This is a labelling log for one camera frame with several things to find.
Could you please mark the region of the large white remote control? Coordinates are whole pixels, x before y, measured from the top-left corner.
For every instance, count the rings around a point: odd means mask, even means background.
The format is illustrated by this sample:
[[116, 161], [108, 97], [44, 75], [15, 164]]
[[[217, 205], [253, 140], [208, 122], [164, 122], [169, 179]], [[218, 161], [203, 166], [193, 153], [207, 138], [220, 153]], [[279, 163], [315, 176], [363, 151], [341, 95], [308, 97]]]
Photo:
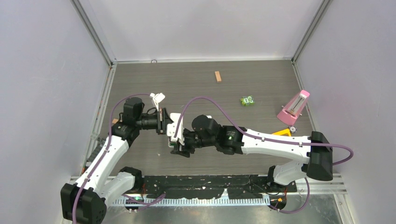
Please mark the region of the large white remote control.
[[180, 118], [180, 113], [171, 113], [170, 114], [170, 119], [171, 123], [167, 124], [166, 126], [166, 134], [168, 136], [168, 147], [174, 147], [182, 138], [182, 124], [183, 121], [181, 121], [181, 124], [177, 126], [178, 120]]

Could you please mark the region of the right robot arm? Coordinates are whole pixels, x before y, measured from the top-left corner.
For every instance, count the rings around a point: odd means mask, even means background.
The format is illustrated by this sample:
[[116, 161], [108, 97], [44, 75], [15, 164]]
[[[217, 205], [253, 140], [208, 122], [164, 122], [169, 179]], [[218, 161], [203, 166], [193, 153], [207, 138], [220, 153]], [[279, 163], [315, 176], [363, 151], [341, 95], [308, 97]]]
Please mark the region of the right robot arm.
[[267, 154], [288, 158], [290, 162], [269, 168], [266, 183], [275, 192], [301, 178], [333, 179], [332, 146], [321, 132], [300, 137], [265, 134], [244, 127], [222, 126], [206, 115], [197, 116], [190, 131], [178, 123], [179, 118], [179, 113], [172, 113], [172, 123], [166, 126], [172, 154], [190, 157], [197, 148], [214, 147], [227, 155]]

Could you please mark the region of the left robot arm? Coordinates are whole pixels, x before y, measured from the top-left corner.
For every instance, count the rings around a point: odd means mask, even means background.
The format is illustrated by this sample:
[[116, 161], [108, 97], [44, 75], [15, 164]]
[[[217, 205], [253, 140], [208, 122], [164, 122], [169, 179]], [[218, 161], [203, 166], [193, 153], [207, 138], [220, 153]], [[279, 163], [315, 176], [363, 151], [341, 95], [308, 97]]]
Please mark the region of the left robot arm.
[[108, 137], [91, 165], [73, 184], [66, 183], [61, 188], [64, 219], [74, 224], [100, 224], [107, 208], [122, 194], [142, 190], [142, 173], [133, 167], [124, 167], [113, 180], [108, 182], [107, 179], [141, 130], [165, 134], [167, 125], [173, 122], [166, 109], [159, 107], [165, 95], [151, 93], [149, 97], [153, 113], [143, 112], [145, 104], [139, 94], [121, 100], [124, 106], [119, 120], [109, 124]]

